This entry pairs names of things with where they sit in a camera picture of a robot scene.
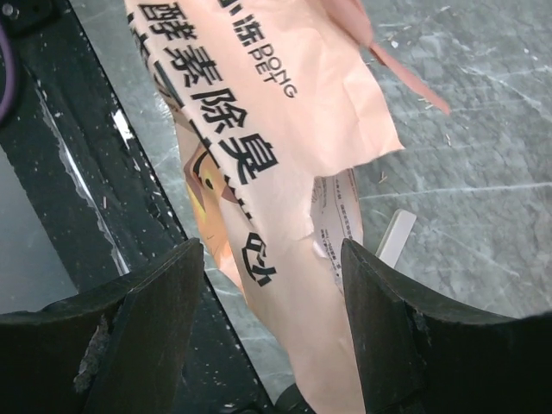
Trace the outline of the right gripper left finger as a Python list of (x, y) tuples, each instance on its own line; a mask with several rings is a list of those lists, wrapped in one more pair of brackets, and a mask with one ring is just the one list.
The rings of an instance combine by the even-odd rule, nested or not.
[(2, 315), (2, 412), (170, 412), (203, 273), (190, 239), (88, 292)]

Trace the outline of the pink cat litter bag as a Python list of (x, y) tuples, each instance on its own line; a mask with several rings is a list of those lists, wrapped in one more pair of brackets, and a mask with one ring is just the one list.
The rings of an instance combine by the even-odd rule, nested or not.
[(361, 241), (354, 168), (398, 151), (369, 51), (447, 103), (373, 38), (359, 1), (128, 1), (169, 107), (199, 234), (286, 351), (317, 413), (365, 410), (342, 292)]

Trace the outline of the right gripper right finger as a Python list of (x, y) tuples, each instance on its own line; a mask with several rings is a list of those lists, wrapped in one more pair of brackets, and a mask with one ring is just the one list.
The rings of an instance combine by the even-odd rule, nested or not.
[(370, 413), (548, 413), (551, 315), (474, 308), (342, 244), (354, 353)]

